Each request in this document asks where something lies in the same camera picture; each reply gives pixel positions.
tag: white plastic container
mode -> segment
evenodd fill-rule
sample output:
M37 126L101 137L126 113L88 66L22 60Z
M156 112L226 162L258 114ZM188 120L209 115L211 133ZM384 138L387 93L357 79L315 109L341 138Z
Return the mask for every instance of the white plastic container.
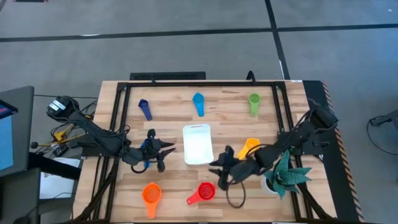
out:
M270 194L278 194L277 192L271 190L271 189L268 187L266 181L267 181L267 177L265 177L264 175L262 175L262 177L261 177L261 188L262 188L265 192L267 192L267 193L270 193Z
M214 160L210 125L187 125L182 133L184 160L188 165L208 164Z

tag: wooden board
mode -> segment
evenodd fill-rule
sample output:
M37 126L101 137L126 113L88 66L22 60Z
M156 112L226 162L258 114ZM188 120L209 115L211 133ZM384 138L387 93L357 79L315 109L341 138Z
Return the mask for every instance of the wooden board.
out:
M95 122L102 128L109 128L114 96L114 81L105 81L101 87ZM205 96L205 116L199 117L192 103L196 92ZM259 115L250 116L248 96L261 95ZM294 122L308 110L307 99L302 83L287 82L287 93ZM153 120L146 121L138 108L139 100L149 101ZM143 174L134 174L130 166L121 162L119 166L116 191L113 202L111 222L270 222L294 220L290 194L281 200L278 195L261 189L258 176L244 181L247 199L243 208L235 209L228 205L225 192L217 188L216 196L208 202L187 205L186 199L194 193L202 181L216 184L218 177L207 171L208 166L189 166L183 159L182 128L189 124L209 124L214 157L230 145L238 153L247 138L259 138L261 143L276 141L278 124L274 100L270 87L147 87L133 88L131 91L126 124L131 127L127 135L133 147L139 147L146 138L147 131L154 128L157 138L175 143L177 148L165 159L166 170L158 173L151 166ZM313 180L308 188L318 203L330 215L335 209L323 164L313 156L303 156L303 165L312 167L308 174ZM84 161L74 213L79 214L91 200L97 158ZM156 218L147 218L141 191L150 182L158 184L163 191L162 200L156 211ZM240 185L229 190L233 203L239 204L243 191ZM299 196L301 213L305 217L302 197ZM101 209L104 216L104 203Z

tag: black bracket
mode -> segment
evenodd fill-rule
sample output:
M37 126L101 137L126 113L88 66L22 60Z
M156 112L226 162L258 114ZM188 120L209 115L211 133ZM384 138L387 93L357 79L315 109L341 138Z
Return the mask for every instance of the black bracket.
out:
M55 160L40 156L33 152L29 153L28 169L40 168L42 172L58 175L60 177L78 180L80 177L81 169L63 164Z
M285 82L275 82L275 84L280 90L286 90L286 83Z
M126 89L127 86L128 86L128 83L118 83L118 87L116 87L116 91L122 91L122 90Z
M256 77L254 76L254 73L253 73L253 71L249 71L249 73L248 73L248 75L247 75L247 77L246 77L246 80L251 80L251 83L253 84L253 85L256 85L257 84L257 82L256 82Z

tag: concrete floor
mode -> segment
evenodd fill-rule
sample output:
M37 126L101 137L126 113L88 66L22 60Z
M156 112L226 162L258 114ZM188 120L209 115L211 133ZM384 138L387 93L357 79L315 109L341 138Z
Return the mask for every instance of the concrete floor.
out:
M278 27L398 23L396 0L271 3ZM0 38L270 26L261 0L7 1L0 12ZM283 32L280 39L291 79L329 86L365 220L396 223L398 157L371 145L366 122L397 109L398 29ZM130 72L241 79L248 70L258 79L282 78L272 33L0 43L0 91L33 85L37 94L97 96L103 80L125 80ZM45 115L51 100L35 98L32 140L49 140L56 125ZM371 134L398 153L391 126ZM42 223L67 219L68 211Z

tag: cable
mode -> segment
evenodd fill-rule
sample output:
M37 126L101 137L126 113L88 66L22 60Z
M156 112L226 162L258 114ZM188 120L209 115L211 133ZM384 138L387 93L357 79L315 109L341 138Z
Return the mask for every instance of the cable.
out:
M49 159L51 159L51 157L54 155L55 150L53 150L49 156Z
M141 174L141 173L145 172L147 169L148 169L148 166L145 166L145 165L144 165L144 169L137 171L137 170L134 169L133 166L131 166L131 171L132 171L133 173L135 173L135 174Z
M87 205L87 207L83 210L83 212L78 217L76 217L77 220L86 220L90 216L94 207L99 202L99 200L102 198L107 186L111 183L111 181L113 181L114 178L116 178L117 170L118 170L118 167L114 163L111 168L111 171L108 173L108 176L105 178L105 182L98 187L98 190L95 193L94 199Z
M84 114L85 114L85 115L88 115L87 113L88 113L88 109L90 108L90 106L96 105L97 102L98 102L98 100L95 100L95 101L91 102L89 105L87 105L87 106L85 106L83 109L81 109L80 112L83 112L83 111L85 110Z
M68 193L68 192L60 193L60 194L58 194L57 196L55 196L55 197L49 199L48 201L45 201L45 202L43 202L43 203L41 203L41 204L38 204L37 206L35 206L34 208L32 208L32 210L31 210L30 212L28 212L28 213L27 213L26 215L24 215L24 216L27 217L28 215L30 215L30 214L31 214L36 208L38 208L39 206L44 205L45 203L50 202L50 201L56 199L58 196L63 195L63 194L74 195L75 193Z
M283 146L283 145L285 145L286 143L288 143L288 141L292 138L292 136L293 136L293 133L297 130L297 128L299 127L299 125L300 125L300 123L303 121L303 119L305 118L305 119L308 119L309 117L311 117L311 115L312 115L312 110L308 110L307 112L305 112L304 114L303 114L303 116L298 120L298 122L296 123L296 125L293 127L293 130L291 130L290 132L289 132L289 136L287 137L287 139L282 143L282 144L280 144L281 146Z
M57 96L55 95L43 95L43 94L35 94L34 96L41 96L41 97L54 97L56 98ZM98 97L91 97L91 96L69 96L70 98L76 98L76 99L98 99Z
M315 106L321 106L321 104L317 103L313 98L307 97L307 100L311 101Z
M233 208L241 208L241 207L244 205L245 201L246 201L246 189L244 188L244 185L243 185L242 182L235 182L235 183L233 183L233 181L234 181L234 180L229 181L229 182L228 182L228 185L226 186L226 191L225 191L225 193L226 193L226 200L228 201L229 205L232 206ZM241 203L240 205L236 206L236 205L232 204L232 202L230 201L229 195L228 195L228 190L229 190L229 186L234 185L234 184L238 184L238 183L241 183L241 185L242 185L242 189L243 189L243 201L242 201L242 203Z
M258 144L257 146L253 146L251 149L248 150L248 152L246 153L245 157L248 158L249 156L251 156L256 148L260 147L260 146L271 146L270 144Z
M74 120L70 120L70 119L68 119L68 118L57 118L57 117L55 117L54 115L52 115L52 114L48 114L51 118L53 118L54 120L56 120L56 121L58 121L58 122L61 122L61 123L76 123L76 124L81 124L81 123L84 123L84 122L82 122L82 121L74 121ZM100 133L100 132L98 132L97 130L95 130L95 129L91 129L93 132L95 132L96 134L98 134L98 135L100 135L100 136L102 136L102 137L104 137L104 138L111 138L111 137L116 137L116 136L119 136L119 135L122 135L122 134L124 134L124 132L125 131L123 131L123 132L121 132L121 133L118 133L119 131L120 131L120 128L116 131L116 134L111 134L111 135L108 135L108 134L102 134L102 133Z
M379 150L381 150L381 151L383 151L383 152L385 152L385 153L387 153L387 154L393 155L393 156L398 156L398 153L389 152L389 151L386 151L386 150L382 149L381 147L379 147L379 146L373 141L371 135L369 134L369 124L371 123L371 120L376 119L376 118L380 118L380 117L381 117L381 116L376 116L376 117L374 117L374 118L372 118L372 119L370 119L370 120L368 121L368 123L367 123L367 125L366 125L366 133L368 134L368 138L369 138L369 140L371 141L371 143L372 143L376 148L378 148Z
M45 154L48 152L49 148L51 148L51 146L42 146L42 147L40 147L40 149L36 150L34 153L39 154L42 152L43 154Z

